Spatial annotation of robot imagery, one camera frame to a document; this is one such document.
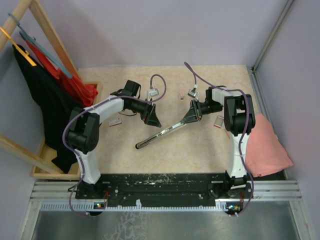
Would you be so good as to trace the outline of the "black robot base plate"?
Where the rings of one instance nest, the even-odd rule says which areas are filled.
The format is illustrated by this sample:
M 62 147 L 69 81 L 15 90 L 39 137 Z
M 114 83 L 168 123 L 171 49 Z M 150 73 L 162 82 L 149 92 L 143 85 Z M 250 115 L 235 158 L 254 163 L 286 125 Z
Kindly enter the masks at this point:
M 245 190 L 231 196 L 223 192 L 224 173 L 102 174 L 97 189 L 82 183 L 77 187 L 78 200 L 102 200 L 109 207 L 214 207 L 218 199 L 239 202 L 253 192 L 247 179 Z

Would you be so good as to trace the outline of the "large black chrome stapler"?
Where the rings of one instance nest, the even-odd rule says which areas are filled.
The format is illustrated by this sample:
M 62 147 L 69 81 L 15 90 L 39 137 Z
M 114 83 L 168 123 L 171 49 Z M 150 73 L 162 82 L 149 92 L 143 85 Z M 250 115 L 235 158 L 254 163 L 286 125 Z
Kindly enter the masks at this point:
M 154 135 L 148 137 L 147 139 L 143 140 L 143 141 L 140 141 L 138 142 L 136 145 L 135 145 L 135 148 L 137 150 L 141 149 L 141 148 L 144 148 L 145 146 L 149 145 L 151 142 L 161 138 L 161 137 L 164 137 L 166 135 L 169 135 L 171 133 L 173 133 L 174 131 L 184 127 L 186 124 L 185 123 L 182 123 L 182 122 L 178 122 L 168 128 L 165 128 L 163 130 L 161 130 L 160 132 L 157 132 L 155 133 Z

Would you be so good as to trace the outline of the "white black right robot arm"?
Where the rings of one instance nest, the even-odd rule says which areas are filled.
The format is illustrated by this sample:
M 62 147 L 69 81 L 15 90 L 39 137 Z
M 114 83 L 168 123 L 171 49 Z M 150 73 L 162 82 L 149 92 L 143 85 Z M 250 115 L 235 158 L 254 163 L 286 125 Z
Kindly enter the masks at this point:
M 247 186 L 246 166 L 247 144 L 250 133 L 256 125 L 252 96 L 241 92 L 239 95 L 225 87 L 209 87 L 205 101 L 190 101 L 189 110 L 182 118 L 183 124 L 198 122 L 204 115 L 223 111 L 224 126 L 229 133 L 229 165 L 224 174 L 223 192 L 235 198 Z

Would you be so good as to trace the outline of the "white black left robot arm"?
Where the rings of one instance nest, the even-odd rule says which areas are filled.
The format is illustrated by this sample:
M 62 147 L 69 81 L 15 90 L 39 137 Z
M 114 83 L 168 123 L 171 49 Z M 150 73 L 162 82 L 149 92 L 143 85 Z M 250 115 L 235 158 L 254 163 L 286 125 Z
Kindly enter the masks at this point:
M 124 88 L 112 92 L 105 100 L 86 108 L 74 108 L 69 123 L 62 134 L 62 142 L 72 151 L 80 168 L 80 183 L 86 192 L 97 199 L 103 195 L 104 186 L 99 183 L 101 172 L 95 148 L 98 145 L 101 124 L 115 113 L 130 110 L 140 114 L 144 124 L 160 128 L 154 102 L 159 90 L 150 86 L 145 100 L 136 97 L 141 85 L 128 80 Z

